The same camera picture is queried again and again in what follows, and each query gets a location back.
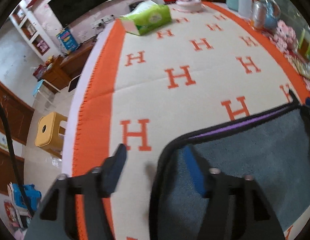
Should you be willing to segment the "blue round stool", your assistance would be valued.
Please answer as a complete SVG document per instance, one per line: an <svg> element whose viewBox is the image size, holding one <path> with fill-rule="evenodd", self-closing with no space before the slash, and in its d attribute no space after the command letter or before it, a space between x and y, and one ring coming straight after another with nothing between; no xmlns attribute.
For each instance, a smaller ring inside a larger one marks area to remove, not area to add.
<svg viewBox="0 0 310 240"><path fill-rule="evenodd" d="M49 81L45 80L45 79L41 79L37 82L37 85L35 86L34 88L34 91L32 93L32 96L34 98L35 101L39 102L38 98L37 98L37 95L41 95L41 97L43 97L46 102L48 102L50 104L50 106L52 107L56 107L56 105L53 103L53 101L51 101L49 99L49 97L46 97L44 95L44 93L42 92L42 87L44 87L44 85L48 85L49 87L51 87L54 91L60 93L61 90L58 89L55 85L53 85L52 83L50 83Z"/></svg>

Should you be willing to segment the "orange H-pattern blanket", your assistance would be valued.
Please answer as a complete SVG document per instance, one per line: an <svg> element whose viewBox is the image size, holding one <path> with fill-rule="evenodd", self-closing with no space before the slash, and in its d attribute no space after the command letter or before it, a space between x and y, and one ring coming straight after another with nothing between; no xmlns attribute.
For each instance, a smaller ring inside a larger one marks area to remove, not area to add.
<svg viewBox="0 0 310 240"><path fill-rule="evenodd" d="M149 239L151 188L164 148L177 139L224 132L236 121L287 107L293 91L310 96L305 80L272 42L229 10L205 3L201 12L171 6L172 22L143 36L120 21L101 40L101 53L79 108L73 175L128 148L116 192L105 201L116 239ZM310 213L310 140L295 113L230 139L200 144L212 165L252 174L288 239Z"/></svg>

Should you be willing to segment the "red basin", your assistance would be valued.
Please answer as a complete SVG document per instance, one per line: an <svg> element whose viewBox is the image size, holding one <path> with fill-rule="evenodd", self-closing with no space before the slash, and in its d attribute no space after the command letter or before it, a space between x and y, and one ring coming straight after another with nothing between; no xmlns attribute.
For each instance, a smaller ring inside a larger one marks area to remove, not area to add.
<svg viewBox="0 0 310 240"><path fill-rule="evenodd" d="M163 0L165 4L175 4L177 0Z"/></svg>

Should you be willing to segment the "blue snow globe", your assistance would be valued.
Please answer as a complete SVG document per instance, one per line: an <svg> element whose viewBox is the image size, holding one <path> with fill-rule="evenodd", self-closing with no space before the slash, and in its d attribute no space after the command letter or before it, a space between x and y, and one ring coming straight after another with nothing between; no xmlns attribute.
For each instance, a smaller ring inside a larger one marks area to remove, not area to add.
<svg viewBox="0 0 310 240"><path fill-rule="evenodd" d="M266 17L264 27L273 30L277 27L278 20L281 16L281 10L275 0L259 0L266 7Z"/></svg>

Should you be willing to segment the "purple and grey towel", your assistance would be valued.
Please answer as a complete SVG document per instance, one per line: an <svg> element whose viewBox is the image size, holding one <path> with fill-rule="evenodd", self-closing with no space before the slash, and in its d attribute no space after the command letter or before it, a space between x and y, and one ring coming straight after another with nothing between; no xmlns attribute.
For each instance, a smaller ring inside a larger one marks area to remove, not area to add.
<svg viewBox="0 0 310 240"><path fill-rule="evenodd" d="M197 239L208 200L195 190L184 160L190 145L223 173L250 175L280 222L284 239L310 205L310 99L193 131L163 149L151 191L150 239Z"/></svg>

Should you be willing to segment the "yellow plastic stool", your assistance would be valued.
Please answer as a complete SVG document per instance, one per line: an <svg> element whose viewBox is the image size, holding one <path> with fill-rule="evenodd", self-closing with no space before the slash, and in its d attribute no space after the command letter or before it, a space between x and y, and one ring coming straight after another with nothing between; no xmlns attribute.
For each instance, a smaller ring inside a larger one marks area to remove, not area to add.
<svg viewBox="0 0 310 240"><path fill-rule="evenodd" d="M61 159L63 148L63 136L66 129L61 126L61 122L67 122L68 118L57 112L51 112L40 118L35 145Z"/></svg>

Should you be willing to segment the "pink plush toy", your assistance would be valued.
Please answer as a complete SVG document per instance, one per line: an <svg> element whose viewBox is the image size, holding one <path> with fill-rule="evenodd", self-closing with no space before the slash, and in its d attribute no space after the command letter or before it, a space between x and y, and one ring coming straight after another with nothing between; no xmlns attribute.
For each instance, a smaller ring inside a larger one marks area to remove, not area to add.
<svg viewBox="0 0 310 240"><path fill-rule="evenodd" d="M270 39L285 54L294 51L298 43L294 29L287 26L283 20L278 21L275 34Z"/></svg>

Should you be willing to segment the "white pump bottle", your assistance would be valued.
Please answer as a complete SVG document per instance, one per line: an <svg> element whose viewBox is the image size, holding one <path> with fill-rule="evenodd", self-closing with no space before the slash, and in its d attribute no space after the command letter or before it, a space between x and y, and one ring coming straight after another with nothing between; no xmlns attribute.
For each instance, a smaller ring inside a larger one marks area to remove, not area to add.
<svg viewBox="0 0 310 240"><path fill-rule="evenodd" d="M249 19L252 15L253 0L239 0L238 13L241 17Z"/></svg>

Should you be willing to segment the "green tissue box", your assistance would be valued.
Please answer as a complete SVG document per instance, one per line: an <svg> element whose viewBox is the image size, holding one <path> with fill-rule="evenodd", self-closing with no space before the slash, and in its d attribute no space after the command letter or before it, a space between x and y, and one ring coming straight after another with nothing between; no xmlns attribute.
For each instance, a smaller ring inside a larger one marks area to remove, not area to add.
<svg viewBox="0 0 310 240"><path fill-rule="evenodd" d="M120 16L120 21L127 33L141 36L170 23L172 18L168 5L146 0L129 14Z"/></svg>

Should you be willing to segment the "wooden tv cabinet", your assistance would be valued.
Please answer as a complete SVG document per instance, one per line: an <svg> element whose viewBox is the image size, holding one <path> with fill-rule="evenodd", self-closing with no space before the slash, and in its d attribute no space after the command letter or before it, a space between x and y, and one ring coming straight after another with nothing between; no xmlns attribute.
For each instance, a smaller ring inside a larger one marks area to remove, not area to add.
<svg viewBox="0 0 310 240"><path fill-rule="evenodd" d="M53 86L62 90L69 86L71 80L82 73L90 52L97 38L93 37L80 45L80 47L68 56L57 56L52 62L52 67L46 70L39 80L46 80Z"/></svg>

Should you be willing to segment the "blister pill pack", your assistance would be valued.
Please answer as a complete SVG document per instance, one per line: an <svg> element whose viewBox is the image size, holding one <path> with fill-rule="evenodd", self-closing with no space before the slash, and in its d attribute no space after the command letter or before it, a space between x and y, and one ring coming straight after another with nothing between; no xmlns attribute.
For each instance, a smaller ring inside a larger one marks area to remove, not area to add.
<svg viewBox="0 0 310 240"><path fill-rule="evenodd" d="M295 66L298 73L310 80L310 65L304 63L299 57L291 56L291 63Z"/></svg>

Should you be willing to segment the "metal cylinder jar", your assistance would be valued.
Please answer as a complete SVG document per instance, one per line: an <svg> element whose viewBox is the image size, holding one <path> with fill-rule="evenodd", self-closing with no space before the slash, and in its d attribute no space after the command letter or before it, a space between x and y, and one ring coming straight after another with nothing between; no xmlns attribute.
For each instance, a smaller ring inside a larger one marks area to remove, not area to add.
<svg viewBox="0 0 310 240"><path fill-rule="evenodd" d="M254 29L262 29L265 23L265 18L266 18L266 6L255 0L252 5L252 14L250 18L250 25Z"/></svg>

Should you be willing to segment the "blue poster sign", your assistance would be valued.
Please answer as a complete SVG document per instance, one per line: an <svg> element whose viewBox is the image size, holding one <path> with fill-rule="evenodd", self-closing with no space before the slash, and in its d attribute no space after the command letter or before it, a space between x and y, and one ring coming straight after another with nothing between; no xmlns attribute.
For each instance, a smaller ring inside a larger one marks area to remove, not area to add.
<svg viewBox="0 0 310 240"><path fill-rule="evenodd" d="M76 51L80 46L68 27L63 28L56 35L56 37L60 41L61 45L66 49L67 54Z"/></svg>

